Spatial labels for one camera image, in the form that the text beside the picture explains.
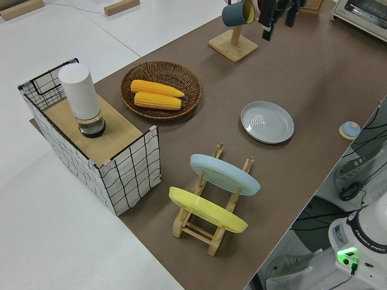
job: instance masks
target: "white table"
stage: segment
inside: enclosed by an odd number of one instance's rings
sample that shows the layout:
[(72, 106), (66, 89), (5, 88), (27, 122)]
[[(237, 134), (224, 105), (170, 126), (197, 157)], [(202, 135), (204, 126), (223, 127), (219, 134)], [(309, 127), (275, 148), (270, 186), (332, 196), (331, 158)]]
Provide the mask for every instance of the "white table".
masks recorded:
[(72, 0), (44, 2), (0, 19), (1, 288), (181, 289), (59, 161), (28, 122), (16, 87), (73, 57), (97, 82), (219, 16), (225, 4), (142, 0), (107, 17), (75, 9)]

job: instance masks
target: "round blue object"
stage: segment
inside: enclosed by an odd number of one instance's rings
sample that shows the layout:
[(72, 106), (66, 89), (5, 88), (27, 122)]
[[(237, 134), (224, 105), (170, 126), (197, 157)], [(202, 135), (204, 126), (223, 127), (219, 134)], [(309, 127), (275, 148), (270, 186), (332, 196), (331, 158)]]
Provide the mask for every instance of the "round blue object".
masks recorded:
[(343, 132), (350, 137), (357, 137), (360, 134), (360, 126), (352, 121), (345, 122), (342, 125)]

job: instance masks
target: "green light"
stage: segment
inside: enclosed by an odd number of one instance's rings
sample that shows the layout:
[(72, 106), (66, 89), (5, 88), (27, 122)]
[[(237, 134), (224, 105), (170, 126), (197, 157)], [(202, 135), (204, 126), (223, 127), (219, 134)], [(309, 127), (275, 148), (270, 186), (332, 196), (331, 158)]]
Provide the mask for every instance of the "green light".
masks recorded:
[[(357, 252), (357, 248), (355, 248), (354, 246), (352, 246), (351, 248), (340, 250), (340, 251), (337, 252), (337, 259), (339, 259), (339, 261), (341, 263), (344, 263), (343, 260), (345, 258), (351, 257), (356, 252)], [(353, 262), (357, 263), (357, 258), (356, 257), (354, 257)]]

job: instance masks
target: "toaster oven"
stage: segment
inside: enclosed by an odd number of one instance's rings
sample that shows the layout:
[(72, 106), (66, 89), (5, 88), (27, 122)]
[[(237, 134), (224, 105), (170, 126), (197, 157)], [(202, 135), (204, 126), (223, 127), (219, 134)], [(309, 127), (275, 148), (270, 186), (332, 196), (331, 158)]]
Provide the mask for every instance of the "toaster oven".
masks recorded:
[(333, 15), (387, 42), (387, 0), (339, 0)]

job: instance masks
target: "mug holder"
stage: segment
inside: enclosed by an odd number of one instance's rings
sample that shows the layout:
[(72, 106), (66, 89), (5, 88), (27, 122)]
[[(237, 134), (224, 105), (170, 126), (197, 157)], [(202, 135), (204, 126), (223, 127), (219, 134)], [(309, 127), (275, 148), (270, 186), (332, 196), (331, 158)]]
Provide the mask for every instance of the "mug holder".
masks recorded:
[(242, 25), (220, 34), (209, 41), (209, 46), (233, 62), (239, 62), (256, 51), (258, 45), (241, 35)]

